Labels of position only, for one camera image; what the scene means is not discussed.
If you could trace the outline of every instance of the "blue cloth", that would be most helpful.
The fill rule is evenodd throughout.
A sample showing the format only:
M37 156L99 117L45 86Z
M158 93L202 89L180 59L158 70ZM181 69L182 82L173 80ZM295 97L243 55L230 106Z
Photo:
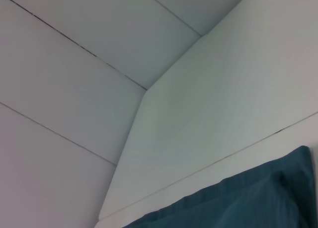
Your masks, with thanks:
M301 146L126 228L318 228L310 151Z

